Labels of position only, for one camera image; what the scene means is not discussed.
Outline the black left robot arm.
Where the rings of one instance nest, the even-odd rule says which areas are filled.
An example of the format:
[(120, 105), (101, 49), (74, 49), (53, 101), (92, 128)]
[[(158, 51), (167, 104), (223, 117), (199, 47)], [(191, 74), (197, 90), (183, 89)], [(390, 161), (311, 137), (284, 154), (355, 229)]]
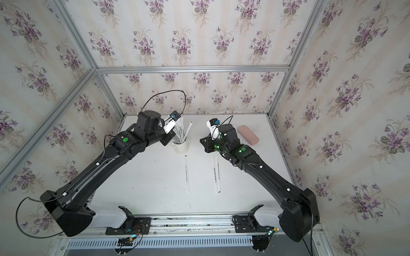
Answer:
[(180, 114), (167, 119), (155, 111), (143, 111), (137, 121), (115, 135), (103, 152), (72, 181), (57, 191), (44, 192), (40, 200), (63, 233), (73, 237), (87, 228), (108, 228), (133, 233), (134, 215), (125, 207), (94, 207), (88, 203), (95, 191), (120, 167), (157, 142), (166, 146), (175, 136)]

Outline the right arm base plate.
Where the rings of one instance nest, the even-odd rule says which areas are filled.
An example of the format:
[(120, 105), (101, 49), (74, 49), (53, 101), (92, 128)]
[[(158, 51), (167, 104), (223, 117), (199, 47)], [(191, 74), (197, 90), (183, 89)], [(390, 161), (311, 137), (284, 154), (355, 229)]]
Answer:
[(236, 233), (264, 233), (271, 235), (278, 231), (276, 227), (261, 226), (254, 217), (248, 215), (233, 215), (231, 220)]

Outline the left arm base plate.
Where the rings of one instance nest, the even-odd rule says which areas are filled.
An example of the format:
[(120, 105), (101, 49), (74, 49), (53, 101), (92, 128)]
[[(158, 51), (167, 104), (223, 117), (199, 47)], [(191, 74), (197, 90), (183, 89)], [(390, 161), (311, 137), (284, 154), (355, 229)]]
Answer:
[(151, 226), (152, 218), (134, 217), (127, 219), (120, 228), (106, 228), (105, 235), (147, 235)]

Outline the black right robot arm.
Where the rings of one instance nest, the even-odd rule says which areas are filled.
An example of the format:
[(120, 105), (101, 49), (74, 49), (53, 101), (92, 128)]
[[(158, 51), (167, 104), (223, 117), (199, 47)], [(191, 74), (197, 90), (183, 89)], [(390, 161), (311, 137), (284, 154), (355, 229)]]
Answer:
[(293, 241), (299, 242), (320, 221), (317, 199), (310, 189), (301, 190), (269, 167), (249, 145), (242, 144), (231, 124), (199, 140), (206, 153), (218, 152), (233, 166), (251, 175), (280, 204), (279, 225)]

